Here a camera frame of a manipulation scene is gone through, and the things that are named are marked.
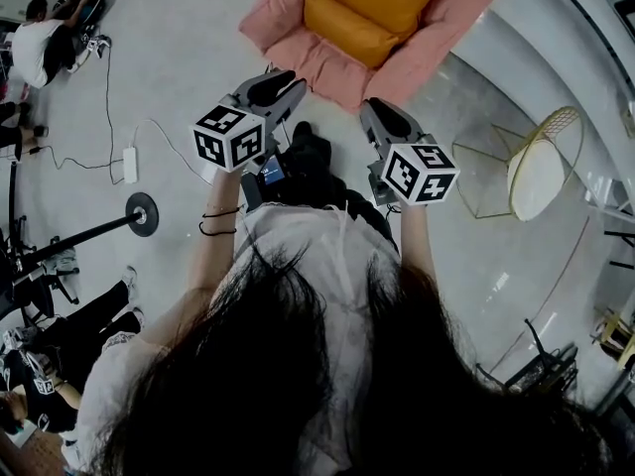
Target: white t-shirt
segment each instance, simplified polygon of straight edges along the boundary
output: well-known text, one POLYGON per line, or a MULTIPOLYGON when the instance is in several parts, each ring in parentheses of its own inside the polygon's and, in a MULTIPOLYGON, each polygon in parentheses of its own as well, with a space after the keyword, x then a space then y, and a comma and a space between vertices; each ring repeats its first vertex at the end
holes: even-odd
MULTIPOLYGON (((348 412, 358 391, 367 386, 366 270, 374 261, 390 277, 399 262, 393 245, 361 217, 345 212, 264 205, 237 224, 236 256, 232 270, 251 259, 247 231, 256 237, 258 250, 284 246, 289 258, 306 248, 296 269, 324 300, 324 327, 332 393, 328 404, 305 429, 298 457, 302 475, 331 476, 351 466, 346 442, 348 412)), ((227 274, 222 288, 230 280, 227 274)), ((100 449, 99 433, 125 405, 130 387, 165 348, 150 345, 139 336, 104 351, 86 381, 77 414, 77 448, 80 468, 100 449)))
POLYGON ((62 20, 48 20, 40 23, 20 25, 13 37, 11 47, 13 64, 31 86, 42 88, 47 81, 44 70, 44 51, 49 38, 63 23, 62 20))

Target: marble floor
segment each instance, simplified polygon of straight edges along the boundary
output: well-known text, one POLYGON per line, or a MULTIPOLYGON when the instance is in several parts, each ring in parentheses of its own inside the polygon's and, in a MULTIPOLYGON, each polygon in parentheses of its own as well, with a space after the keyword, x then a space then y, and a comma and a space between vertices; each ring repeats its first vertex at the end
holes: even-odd
MULTIPOLYGON (((137 124, 152 118, 202 173, 188 124, 267 65, 237 32, 255 0, 111 1, 102 32, 113 41, 109 109, 114 157, 129 145, 137 124)), ((36 115, 51 128, 49 143, 58 162, 64 157, 86 165, 108 162, 107 71, 108 59, 91 57, 76 74, 59 76, 37 94, 36 115)), ((448 146, 454 140, 489 140, 490 123, 519 133, 533 125, 485 78, 453 56, 405 109, 448 146)), ((333 172, 370 197, 366 167, 376 156, 357 118, 308 94, 287 123, 289 132, 300 120, 314 123, 333 143, 333 172)), ((89 301, 109 289, 130 264, 139 272, 141 303, 152 321, 184 290, 208 185, 188 170, 153 125, 142 124, 135 145, 139 182, 132 185, 113 186, 107 170, 66 164, 57 171, 48 150, 30 158, 19 173, 19 209, 29 217, 29 239, 44 246, 54 235, 65 237, 121 216, 133 192, 151 194, 161 212, 158 232, 140 239, 122 228, 78 246, 81 274, 72 284, 81 301, 89 301)), ((469 185, 495 180, 495 171, 484 173, 482 164, 457 158, 461 179, 469 185)), ((0 160, 0 203, 5 206, 8 170, 8 162, 0 160)), ((113 167, 113 174, 121 178, 120 165, 113 167)), ((399 215, 391 215, 390 222, 398 240, 399 215)), ((440 288, 467 361, 480 363, 499 379, 509 377, 536 353, 523 323, 529 318, 548 350, 572 341, 579 346, 576 396, 591 406, 601 398, 617 371, 590 343, 594 308, 630 307, 628 285, 633 284, 633 272, 607 266, 611 253, 626 251, 618 239, 603 236, 610 223, 589 210, 577 178, 527 223, 511 217, 476 221, 456 191, 432 207, 440 288)), ((60 313, 74 309, 62 298, 57 306, 60 313)))

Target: black pants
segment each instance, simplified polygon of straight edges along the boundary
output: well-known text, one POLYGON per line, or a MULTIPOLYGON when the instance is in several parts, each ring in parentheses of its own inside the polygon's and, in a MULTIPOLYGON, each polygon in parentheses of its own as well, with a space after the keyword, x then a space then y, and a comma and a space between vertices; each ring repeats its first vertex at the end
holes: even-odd
POLYGON ((75 63, 75 46, 72 41, 72 30, 61 25, 49 38, 44 51, 44 70, 47 73, 47 84, 62 67, 71 68, 75 63))
MULTIPOLYGON (((8 120, 16 113, 16 105, 13 102, 0 104, 0 124, 8 120)), ((12 145, 22 145, 22 133, 18 127, 3 127, 0 125, 0 148, 12 145)))
POLYGON ((347 188, 343 180, 330 173, 330 142, 310 133, 308 127, 305 129, 306 132, 296 130, 291 147, 283 154, 285 162, 293 165, 297 174, 287 182, 280 201, 317 209, 334 205, 340 210, 346 207, 348 201, 348 214, 353 219, 361 216, 395 245, 384 216, 359 192, 347 188))
POLYGON ((37 347, 52 358, 60 377, 80 393, 106 340, 119 331, 139 333, 141 330, 132 312, 126 312, 108 324, 127 304, 128 288, 119 282, 108 293, 66 319, 56 320, 38 337, 37 347))

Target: round stand base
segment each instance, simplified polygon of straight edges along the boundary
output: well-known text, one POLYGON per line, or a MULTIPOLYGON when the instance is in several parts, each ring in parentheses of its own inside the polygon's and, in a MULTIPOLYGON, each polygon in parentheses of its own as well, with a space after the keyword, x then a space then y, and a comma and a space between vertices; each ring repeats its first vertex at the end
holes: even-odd
POLYGON ((141 213, 141 217, 128 223, 137 236, 147 237, 159 227, 159 210, 155 201, 144 192, 132 194, 126 202, 126 216, 141 213))

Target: pink armchair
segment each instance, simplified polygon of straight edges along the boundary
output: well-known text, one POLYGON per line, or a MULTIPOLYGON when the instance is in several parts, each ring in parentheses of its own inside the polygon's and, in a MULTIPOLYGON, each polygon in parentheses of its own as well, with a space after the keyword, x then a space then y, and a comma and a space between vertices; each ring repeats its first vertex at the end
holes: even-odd
POLYGON ((240 23, 240 31, 276 66, 306 79, 313 92, 356 112, 369 97, 405 102, 492 1, 431 0, 422 14, 421 30, 377 70, 308 30, 305 0, 259 0, 240 23))

